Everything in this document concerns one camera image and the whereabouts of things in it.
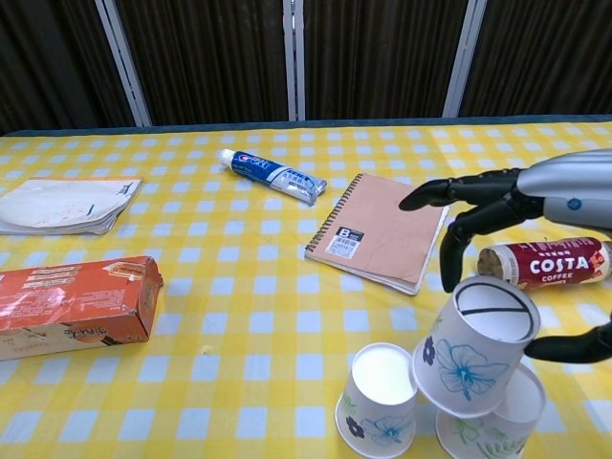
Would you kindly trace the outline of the small white yogurt bottle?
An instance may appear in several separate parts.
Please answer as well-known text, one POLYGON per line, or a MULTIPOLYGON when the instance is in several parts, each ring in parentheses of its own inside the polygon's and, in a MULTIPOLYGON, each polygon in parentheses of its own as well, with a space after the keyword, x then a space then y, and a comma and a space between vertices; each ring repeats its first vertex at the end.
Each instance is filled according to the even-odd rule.
POLYGON ((452 291, 412 358, 413 381, 436 407, 460 418, 492 412, 540 329, 530 298, 478 275, 452 291))

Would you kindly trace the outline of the blue white toothpaste tube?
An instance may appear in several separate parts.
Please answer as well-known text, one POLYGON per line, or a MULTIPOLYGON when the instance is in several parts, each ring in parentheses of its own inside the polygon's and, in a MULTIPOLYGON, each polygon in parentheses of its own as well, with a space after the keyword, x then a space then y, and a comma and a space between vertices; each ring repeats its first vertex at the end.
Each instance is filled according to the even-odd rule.
POLYGON ((219 160, 235 174, 313 206, 327 182, 284 164, 244 151, 222 149, 219 160))

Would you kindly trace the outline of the white paper cup blue flower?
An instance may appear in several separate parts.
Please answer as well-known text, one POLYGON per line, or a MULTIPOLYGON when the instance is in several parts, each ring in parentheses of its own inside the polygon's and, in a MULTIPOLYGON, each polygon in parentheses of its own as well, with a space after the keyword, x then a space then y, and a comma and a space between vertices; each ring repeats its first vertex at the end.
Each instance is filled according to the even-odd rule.
POLYGON ((385 342, 363 347, 353 358, 335 408, 339 436, 366 459, 396 459, 411 446, 417 388, 411 355, 385 342))

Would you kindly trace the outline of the black ribbed partition panel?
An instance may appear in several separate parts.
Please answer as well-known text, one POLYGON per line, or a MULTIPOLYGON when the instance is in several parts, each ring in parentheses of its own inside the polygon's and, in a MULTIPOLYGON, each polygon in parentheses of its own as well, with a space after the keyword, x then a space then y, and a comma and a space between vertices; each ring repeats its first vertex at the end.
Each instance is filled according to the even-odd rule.
POLYGON ((612 114, 612 0, 488 0, 459 113, 612 114))
POLYGON ((115 0, 155 125, 289 117, 283 0, 115 0))
POLYGON ((309 120, 442 115, 469 0, 304 0, 309 120))
POLYGON ((134 124, 95 0, 0 0, 0 136, 134 124))

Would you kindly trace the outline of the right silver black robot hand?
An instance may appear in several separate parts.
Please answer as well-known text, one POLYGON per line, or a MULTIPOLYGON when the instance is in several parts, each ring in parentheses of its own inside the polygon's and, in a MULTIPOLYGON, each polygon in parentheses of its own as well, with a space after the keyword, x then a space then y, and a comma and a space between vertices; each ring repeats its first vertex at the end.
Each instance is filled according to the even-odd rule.
POLYGON ((428 181, 399 203, 403 211, 465 202, 440 247, 443 288, 456 294, 463 255, 476 235, 545 218, 612 236, 612 148, 562 154, 526 168, 428 181))

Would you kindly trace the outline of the white paper cup green leaves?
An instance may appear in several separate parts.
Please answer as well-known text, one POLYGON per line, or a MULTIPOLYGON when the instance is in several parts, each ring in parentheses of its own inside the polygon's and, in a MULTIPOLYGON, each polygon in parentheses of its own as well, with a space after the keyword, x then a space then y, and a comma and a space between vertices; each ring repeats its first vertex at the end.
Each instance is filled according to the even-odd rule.
POLYGON ((540 379, 520 364, 494 411, 470 419, 438 412, 438 441, 452 459, 522 459, 546 401, 540 379))

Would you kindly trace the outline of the yellow white checkered tablecloth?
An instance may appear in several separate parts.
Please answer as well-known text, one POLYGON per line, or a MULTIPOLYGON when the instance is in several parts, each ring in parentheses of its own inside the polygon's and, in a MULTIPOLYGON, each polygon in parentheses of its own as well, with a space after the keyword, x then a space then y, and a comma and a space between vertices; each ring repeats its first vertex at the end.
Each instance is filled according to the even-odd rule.
POLYGON ((353 355, 413 349, 446 302, 307 261, 360 172, 417 185, 612 147, 612 120, 0 138, 0 195, 34 178, 141 177, 104 236, 0 237, 0 271, 148 255, 146 343, 0 362, 0 459, 344 459, 334 407, 353 355), (309 206, 219 160, 244 151, 327 182, 309 206))

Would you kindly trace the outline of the white worn paperback book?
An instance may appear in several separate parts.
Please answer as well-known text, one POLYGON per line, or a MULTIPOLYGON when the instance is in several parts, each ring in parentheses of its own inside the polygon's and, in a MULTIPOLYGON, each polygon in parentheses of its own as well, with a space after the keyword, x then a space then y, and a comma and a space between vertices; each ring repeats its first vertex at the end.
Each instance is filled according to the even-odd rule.
POLYGON ((0 234, 103 235, 141 185, 141 178, 29 179, 0 197, 0 234))

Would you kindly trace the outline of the white partition frame post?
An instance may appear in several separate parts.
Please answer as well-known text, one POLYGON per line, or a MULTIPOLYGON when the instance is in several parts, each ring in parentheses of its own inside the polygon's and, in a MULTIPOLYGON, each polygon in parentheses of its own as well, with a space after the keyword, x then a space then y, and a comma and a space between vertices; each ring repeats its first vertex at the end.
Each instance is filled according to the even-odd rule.
POLYGON ((290 121, 306 120, 304 0, 282 0, 285 72, 290 121))
POLYGON ((469 0, 443 107, 443 118, 459 116, 488 0, 469 0))
POLYGON ((116 1, 94 1, 134 122, 138 127, 150 127, 151 118, 116 1))

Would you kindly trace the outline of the red Costa coffee bottle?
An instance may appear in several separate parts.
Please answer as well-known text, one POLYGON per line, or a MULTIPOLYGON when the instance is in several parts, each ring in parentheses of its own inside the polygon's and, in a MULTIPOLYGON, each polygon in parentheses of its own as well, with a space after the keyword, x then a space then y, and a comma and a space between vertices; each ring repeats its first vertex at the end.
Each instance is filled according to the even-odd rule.
POLYGON ((612 275, 612 241, 575 237, 494 245, 479 253, 477 271, 521 290, 600 282, 612 275))

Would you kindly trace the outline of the brown spiral notebook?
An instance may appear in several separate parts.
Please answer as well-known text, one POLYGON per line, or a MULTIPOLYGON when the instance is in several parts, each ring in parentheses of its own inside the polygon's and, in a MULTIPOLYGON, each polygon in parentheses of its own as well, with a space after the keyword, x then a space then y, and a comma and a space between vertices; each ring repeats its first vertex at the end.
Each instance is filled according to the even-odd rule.
POLYGON ((411 191, 407 184, 357 174, 304 257, 416 295, 448 210, 400 210, 411 191))

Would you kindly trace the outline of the orange cardboard box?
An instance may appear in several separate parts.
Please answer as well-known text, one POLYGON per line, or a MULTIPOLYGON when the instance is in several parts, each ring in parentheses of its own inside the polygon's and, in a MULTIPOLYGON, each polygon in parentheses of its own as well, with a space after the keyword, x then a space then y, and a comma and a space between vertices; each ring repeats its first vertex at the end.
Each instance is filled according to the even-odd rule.
POLYGON ((147 341, 163 284, 150 256, 0 272, 0 361, 147 341))

